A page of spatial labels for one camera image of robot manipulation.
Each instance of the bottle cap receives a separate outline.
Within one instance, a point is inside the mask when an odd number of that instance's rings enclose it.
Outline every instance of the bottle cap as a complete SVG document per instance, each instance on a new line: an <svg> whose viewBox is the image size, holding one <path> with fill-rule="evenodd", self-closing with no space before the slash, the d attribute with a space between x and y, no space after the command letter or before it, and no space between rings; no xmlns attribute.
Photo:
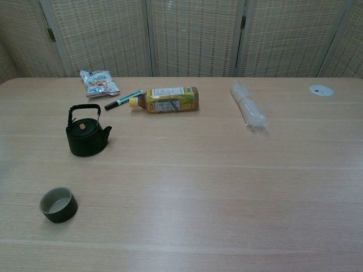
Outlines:
<svg viewBox="0 0 363 272"><path fill-rule="evenodd" d="M131 97L129 99L129 104L131 108L137 108L138 107L138 97Z"/></svg>

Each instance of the wall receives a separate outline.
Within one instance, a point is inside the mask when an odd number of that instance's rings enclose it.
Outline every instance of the wall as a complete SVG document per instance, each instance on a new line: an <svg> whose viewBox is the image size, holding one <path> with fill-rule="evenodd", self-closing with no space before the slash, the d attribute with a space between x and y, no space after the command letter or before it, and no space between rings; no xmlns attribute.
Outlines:
<svg viewBox="0 0 363 272"><path fill-rule="evenodd" d="M19 75L64 76L38 1L0 0L0 6L1 40L14 60Z"/></svg>
<svg viewBox="0 0 363 272"><path fill-rule="evenodd" d="M363 78L363 0L355 0L323 71L324 77Z"/></svg>
<svg viewBox="0 0 363 272"><path fill-rule="evenodd" d="M248 1L242 77L315 77L346 0Z"/></svg>
<svg viewBox="0 0 363 272"><path fill-rule="evenodd" d="M0 43L0 84L18 76L14 62Z"/></svg>
<svg viewBox="0 0 363 272"><path fill-rule="evenodd" d="M151 76L145 0L41 3L48 23L53 19L52 28L59 29L54 35L64 45L70 76L81 69L109 70L114 77Z"/></svg>
<svg viewBox="0 0 363 272"><path fill-rule="evenodd" d="M150 0L158 77L228 77L238 0Z"/></svg>

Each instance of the clear plastic wrap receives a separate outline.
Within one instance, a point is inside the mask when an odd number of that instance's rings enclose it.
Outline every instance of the clear plastic wrap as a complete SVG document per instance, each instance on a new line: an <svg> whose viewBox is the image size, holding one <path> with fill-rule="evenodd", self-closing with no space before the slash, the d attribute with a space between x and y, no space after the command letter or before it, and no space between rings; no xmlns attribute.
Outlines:
<svg viewBox="0 0 363 272"><path fill-rule="evenodd" d="M234 81L232 84L232 96L237 102L246 126L253 132L267 134L267 121L260 109L250 96L248 88Z"/></svg>
<svg viewBox="0 0 363 272"><path fill-rule="evenodd" d="M87 72L81 70L79 75L87 88L87 97L118 95L120 93L116 83L112 81L109 71Z"/></svg>

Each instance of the plastic bottle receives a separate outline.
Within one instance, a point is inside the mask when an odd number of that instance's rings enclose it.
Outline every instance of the plastic bottle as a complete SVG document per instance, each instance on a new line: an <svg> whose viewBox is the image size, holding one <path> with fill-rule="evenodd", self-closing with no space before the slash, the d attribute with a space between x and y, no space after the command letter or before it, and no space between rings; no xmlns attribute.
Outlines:
<svg viewBox="0 0 363 272"><path fill-rule="evenodd" d="M130 98L129 104L151 113L190 111L198 109L199 94L196 87L152 89Z"/></svg>

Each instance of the black cup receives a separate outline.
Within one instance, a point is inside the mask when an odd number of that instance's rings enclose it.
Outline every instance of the black cup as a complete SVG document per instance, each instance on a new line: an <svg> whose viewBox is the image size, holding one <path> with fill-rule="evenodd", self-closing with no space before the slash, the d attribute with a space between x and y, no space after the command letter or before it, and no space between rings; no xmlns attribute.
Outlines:
<svg viewBox="0 0 363 272"><path fill-rule="evenodd" d="M59 187L41 198L39 209L53 223L62 223L72 218L77 212L78 204L70 189Z"/></svg>

